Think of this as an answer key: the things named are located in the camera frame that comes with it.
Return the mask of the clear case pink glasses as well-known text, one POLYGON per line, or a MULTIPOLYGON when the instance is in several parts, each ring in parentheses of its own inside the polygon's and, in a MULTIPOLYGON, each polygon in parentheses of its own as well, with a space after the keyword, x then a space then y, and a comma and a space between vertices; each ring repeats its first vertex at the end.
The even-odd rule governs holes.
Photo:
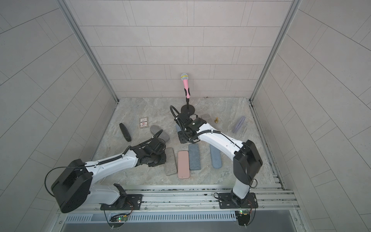
POLYGON ((177 132, 181 131, 181 128, 177 124, 175 125, 175 127, 176 127, 177 132))

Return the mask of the mint case yellow glasses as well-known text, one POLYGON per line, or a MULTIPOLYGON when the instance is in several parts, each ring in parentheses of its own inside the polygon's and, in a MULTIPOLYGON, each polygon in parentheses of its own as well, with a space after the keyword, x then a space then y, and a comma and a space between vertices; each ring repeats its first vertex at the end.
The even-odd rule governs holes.
POLYGON ((173 148, 166 148, 165 175, 172 176, 177 174, 177 166, 173 148))

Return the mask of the brown black glasses case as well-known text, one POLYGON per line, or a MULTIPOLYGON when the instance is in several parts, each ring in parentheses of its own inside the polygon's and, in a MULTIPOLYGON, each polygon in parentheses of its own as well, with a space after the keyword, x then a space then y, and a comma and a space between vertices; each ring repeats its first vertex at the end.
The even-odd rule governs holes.
POLYGON ((131 142, 132 138, 130 136, 130 133, 128 132, 126 126, 123 123, 119 124, 120 130, 127 142, 131 142))

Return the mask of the blue case beige lining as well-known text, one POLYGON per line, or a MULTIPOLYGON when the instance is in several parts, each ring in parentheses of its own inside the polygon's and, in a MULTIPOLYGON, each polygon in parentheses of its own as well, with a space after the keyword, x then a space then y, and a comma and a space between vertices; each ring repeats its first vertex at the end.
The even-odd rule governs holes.
POLYGON ((211 162, 212 166, 215 169, 219 169, 222 167, 222 159, 221 159, 221 152, 219 149, 210 145, 210 155, 211 155, 211 162))

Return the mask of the beige case with glasses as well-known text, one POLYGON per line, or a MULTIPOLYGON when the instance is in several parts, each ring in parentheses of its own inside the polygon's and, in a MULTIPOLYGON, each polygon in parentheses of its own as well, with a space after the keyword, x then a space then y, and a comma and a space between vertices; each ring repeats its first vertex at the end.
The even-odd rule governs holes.
POLYGON ((153 135, 157 134, 158 138, 164 140, 165 142, 168 142, 170 140, 170 136, 168 135, 168 133, 158 125, 152 125, 150 127, 150 132, 153 135))

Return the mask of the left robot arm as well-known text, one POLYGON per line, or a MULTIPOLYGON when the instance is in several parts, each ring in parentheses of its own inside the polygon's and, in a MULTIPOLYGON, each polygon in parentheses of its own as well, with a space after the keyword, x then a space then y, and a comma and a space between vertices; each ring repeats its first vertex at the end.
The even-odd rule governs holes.
POLYGON ((132 201, 120 184, 101 186, 97 182, 114 173, 140 165, 155 167, 166 162, 166 144, 160 138, 162 130, 149 140, 129 146, 119 155, 105 159, 83 162, 72 161, 57 180, 47 188, 54 196, 62 213, 69 213, 82 205, 101 204, 101 209, 134 208, 132 201))

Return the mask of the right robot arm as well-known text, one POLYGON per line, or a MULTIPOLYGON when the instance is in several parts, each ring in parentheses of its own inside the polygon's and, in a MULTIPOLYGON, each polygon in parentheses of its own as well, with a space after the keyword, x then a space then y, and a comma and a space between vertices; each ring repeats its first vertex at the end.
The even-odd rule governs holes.
POLYGON ((209 143, 233 162, 233 173, 236 177, 231 191, 231 199, 236 207, 241 208, 247 200, 256 174, 260 171, 263 161, 254 142, 242 142, 233 139, 212 127, 207 121, 196 117, 192 119, 188 112, 179 112, 170 106, 174 121, 180 127, 179 140, 181 143, 195 144, 199 141, 209 143))

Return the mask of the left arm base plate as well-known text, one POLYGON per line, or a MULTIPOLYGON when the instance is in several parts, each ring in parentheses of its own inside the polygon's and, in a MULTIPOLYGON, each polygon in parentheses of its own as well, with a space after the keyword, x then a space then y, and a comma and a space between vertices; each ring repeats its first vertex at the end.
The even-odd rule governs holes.
POLYGON ((101 204, 100 210, 140 210, 143 200, 142 194, 129 194, 120 196, 112 205, 101 204))

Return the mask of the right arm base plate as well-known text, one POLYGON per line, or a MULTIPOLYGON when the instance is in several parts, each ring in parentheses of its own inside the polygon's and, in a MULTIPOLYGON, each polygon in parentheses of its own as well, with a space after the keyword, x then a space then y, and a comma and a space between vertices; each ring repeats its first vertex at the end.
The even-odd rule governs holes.
POLYGON ((240 199, 231 193, 215 193, 214 197, 219 201, 220 209, 256 209, 259 207, 255 193, 248 193, 244 199, 240 199))

